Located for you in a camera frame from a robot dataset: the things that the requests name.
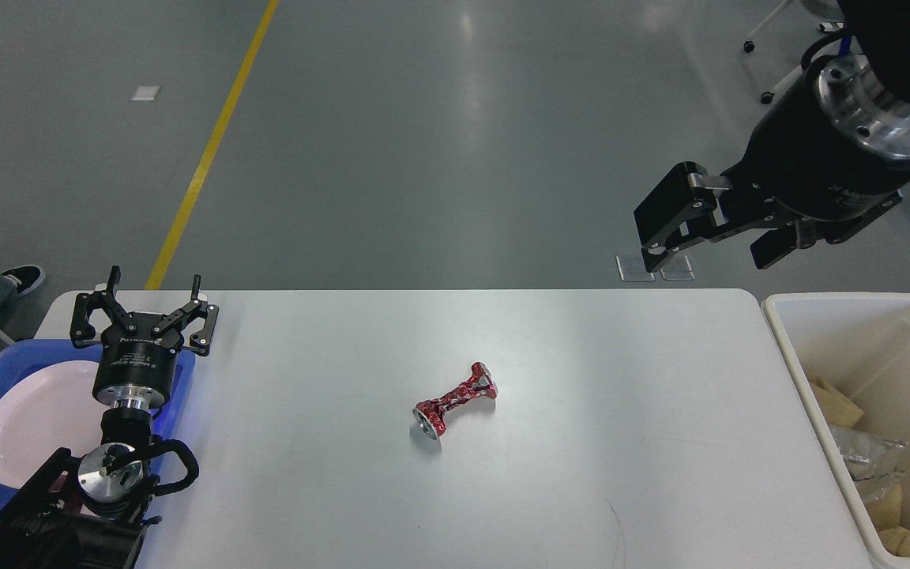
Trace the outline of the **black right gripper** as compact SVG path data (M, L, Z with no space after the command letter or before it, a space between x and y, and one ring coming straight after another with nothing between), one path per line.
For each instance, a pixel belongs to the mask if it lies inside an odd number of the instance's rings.
M724 175L672 167L637 205L647 273L701 243L751 229L756 269L820 241L841 244L903 201L910 183L910 103L863 55L817 58L751 134Z

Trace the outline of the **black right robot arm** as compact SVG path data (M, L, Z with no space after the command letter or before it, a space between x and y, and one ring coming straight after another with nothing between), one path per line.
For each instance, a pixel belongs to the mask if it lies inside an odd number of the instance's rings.
M718 176L672 167L637 205L646 273L704 242L762 230L769 269L816 242L840 244L901 202L910 183L910 1L841 1L844 27L807 47L788 90Z

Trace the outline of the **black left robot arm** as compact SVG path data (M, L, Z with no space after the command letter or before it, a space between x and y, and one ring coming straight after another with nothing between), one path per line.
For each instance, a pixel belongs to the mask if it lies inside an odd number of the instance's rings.
M186 443L157 435L175 392L181 353L207 356L217 305L195 275L169 313L130 312L117 300L120 269L73 303L73 347L102 349L92 396L104 404L100 443L82 456L60 447L0 509L0 568L133 568L159 496L188 489L200 467Z

